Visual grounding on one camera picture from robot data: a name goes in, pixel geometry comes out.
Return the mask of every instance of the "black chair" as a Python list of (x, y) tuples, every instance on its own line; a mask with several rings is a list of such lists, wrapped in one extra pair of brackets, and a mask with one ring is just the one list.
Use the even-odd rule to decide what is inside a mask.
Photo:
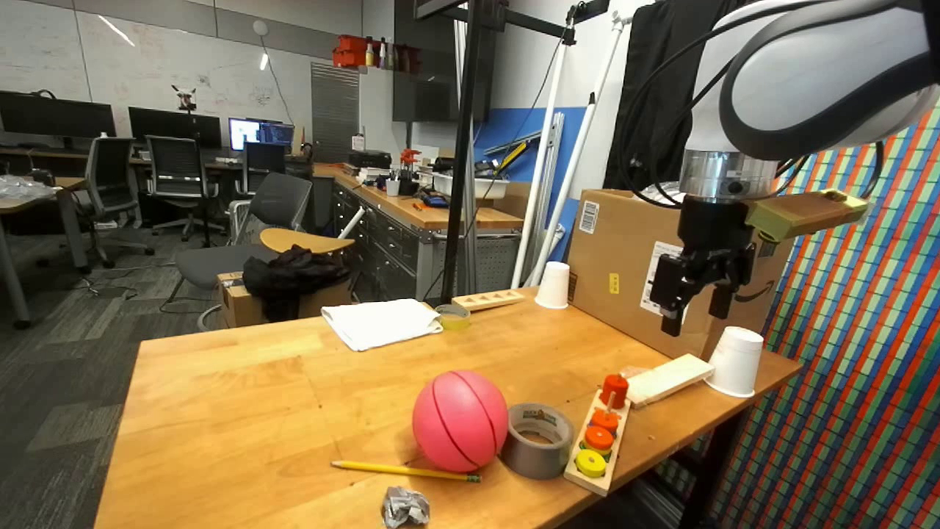
[(209, 247), (212, 184), (202, 172), (200, 143), (194, 137), (150, 134), (147, 147), (152, 168), (150, 196), (185, 212), (185, 216), (156, 223), (152, 228), (181, 225), (181, 240), (187, 240), (191, 228), (202, 223), (202, 244)]
[(259, 182), (268, 172), (287, 169), (287, 147), (285, 143), (244, 143), (244, 169), (241, 169), (241, 193), (256, 193)]
[[(309, 196), (312, 179), (268, 172), (268, 179), (256, 188), (256, 196), (250, 200), (250, 223), (301, 228)], [(251, 256), (271, 257), (272, 253), (262, 247), (246, 228), (241, 228), (228, 247), (185, 248), (177, 256), (177, 265), (185, 282), (196, 288), (218, 288), (218, 273), (244, 269), (244, 260)], [(200, 313), (200, 329), (204, 329), (204, 316), (218, 307), (219, 306), (209, 306)]]
[(96, 235), (96, 223), (112, 223), (108, 244), (143, 248), (152, 256), (152, 244), (140, 240), (140, 190), (130, 168), (130, 137), (94, 137), (86, 162), (86, 196), (91, 207), (91, 247), (100, 265), (113, 266), (112, 256)]

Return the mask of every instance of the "roll of tape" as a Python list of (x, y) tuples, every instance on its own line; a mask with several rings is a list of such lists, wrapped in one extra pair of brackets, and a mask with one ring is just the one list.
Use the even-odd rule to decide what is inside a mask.
[(523, 401), (509, 412), (509, 438), (500, 457), (514, 473), (553, 479), (563, 473), (569, 442), (572, 429), (563, 414)]

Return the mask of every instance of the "metal pole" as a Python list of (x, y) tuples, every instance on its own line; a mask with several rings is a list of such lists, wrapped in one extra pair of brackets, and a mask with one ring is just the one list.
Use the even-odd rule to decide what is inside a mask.
[(554, 99), (558, 99), (558, 84), (561, 84), (561, 71), (563, 71), (563, 53), (567, 53), (567, 44), (561, 44), (558, 57), (554, 57), (554, 71), (553, 71), (545, 116), (541, 119), (541, 140), (536, 140), (536, 154), (533, 154), (533, 169), (531, 169), (531, 184), (529, 184), (523, 238), (519, 238), (516, 265), (510, 269), (509, 288), (519, 288), (519, 278), (523, 278), (523, 265), (526, 265), (526, 253), (529, 253), (529, 231), (531, 231), (531, 216), (533, 216), (533, 200), (541, 193), (541, 172), (544, 172), (545, 151), (548, 151), (548, 131), (553, 131)]
[(595, 88), (586, 93), (586, 112), (583, 112), (583, 119), (582, 119), (582, 129), (579, 129), (579, 137), (575, 137), (575, 147), (567, 157), (567, 169), (563, 169), (563, 179), (561, 179), (561, 188), (558, 188), (558, 196), (554, 196), (554, 207), (553, 207), (553, 216), (548, 216), (548, 225), (545, 225), (545, 235), (541, 240), (541, 253), (533, 257), (533, 266), (531, 266), (531, 275), (529, 275), (529, 285), (536, 285), (541, 282), (541, 269), (545, 266), (545, 257), (548, 257), (548, 248), (554, 244), (554, 231), (558, 231), (558, 221), (561, 221), (561, 207), (567, 201), (567, 193), (569, 193), (569, 182), (575, 176), (575, 168), (579, 168), (579, 157), (582, 157), (582, 149), (583, 149), (583, 140), (586, 140), (586, 131), (589, 131), (589, 119), (592, 119), (592, 112), (595, 112), (595, 99), (600, 99), (600, 90), (604, 88), (604, 79), (611, 74), (611, 60), (614, 60), (614, 53), (616, 53), (616, 44), (619, 44), (619, 35), (625, 28), (629, 19), (616, 19), (622, 24), (611, 49), (608, 49), (608, 60), (595, 79)]
[(473, 125), (473, 74), (475, 74), (482, 2), (485, 0), (467, 0), (460, 113), (459, 113), (459, 140), (456, 140), (456, 162), (453, 162), (453, 182), (450, 182), (450, 216), (447, 216), (441, 303), (453, 300), (453, 282), (456, 282), (459, 247), (460, 247), (460, 206), (464, 206), (464, 179), (467, 179), (467, 157), (470, 157), (467, 149), (470, 149), (470, 125)]

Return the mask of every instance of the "colorful wall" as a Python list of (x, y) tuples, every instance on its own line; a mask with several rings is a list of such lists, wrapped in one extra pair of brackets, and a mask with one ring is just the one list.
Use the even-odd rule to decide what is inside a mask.
[[(798, 238), (766, 342), (802, 373), (754, 409), (719, 526), (940, 526), (940, 104), (889, 137), (861, 223)], [(871, 149), (792, 190), (861, 190)]]

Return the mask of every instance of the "basketball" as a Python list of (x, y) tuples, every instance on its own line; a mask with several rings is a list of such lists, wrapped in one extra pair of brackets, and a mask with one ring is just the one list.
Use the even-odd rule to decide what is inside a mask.
[(410, 431), (432, 466), (467, 473), (500, 456), (509, 409), (485, 375), (450, 369), (416, 392)]

